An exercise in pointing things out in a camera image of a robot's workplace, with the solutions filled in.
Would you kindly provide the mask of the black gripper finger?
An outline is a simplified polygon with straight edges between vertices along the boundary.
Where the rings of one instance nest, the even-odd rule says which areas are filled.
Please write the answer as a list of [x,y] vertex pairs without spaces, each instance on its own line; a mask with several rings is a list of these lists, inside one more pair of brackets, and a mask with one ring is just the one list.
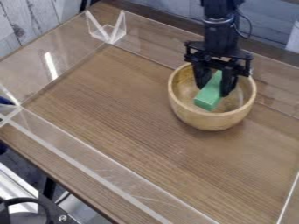
[[192,65],[193,78],[197,88],[204,88],[210,79],[210,69],[197,62]]
[[226,97],[229,92],[234,89],[238,77],[236,71],[230,66],[225,66],[221,69],[221,80],[220,80],[220,96]]

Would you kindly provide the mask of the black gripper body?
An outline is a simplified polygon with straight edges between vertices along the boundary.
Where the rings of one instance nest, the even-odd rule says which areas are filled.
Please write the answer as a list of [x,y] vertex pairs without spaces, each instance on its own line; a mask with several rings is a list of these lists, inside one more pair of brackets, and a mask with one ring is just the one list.
[[184,42],[184,60],[193,65],[200,62],[210,70],[232,67],[236,75],[250,74],[252,55],[238,48],[238,19],[204,19],[202,41]]

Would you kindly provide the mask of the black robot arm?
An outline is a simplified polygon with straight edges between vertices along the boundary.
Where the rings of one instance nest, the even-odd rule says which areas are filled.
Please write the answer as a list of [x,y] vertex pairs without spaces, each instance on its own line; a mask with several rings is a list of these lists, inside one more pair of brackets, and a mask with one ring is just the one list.
[[252,54],[238,48],[238,6],[245,0],[200,0],[202,7],[202,41],[184,43],[184,60],[190,63],[197,88],[210,80],[210,70],[221,71],[218,93],[226,97],[234,89],[238,76],[250,75]]

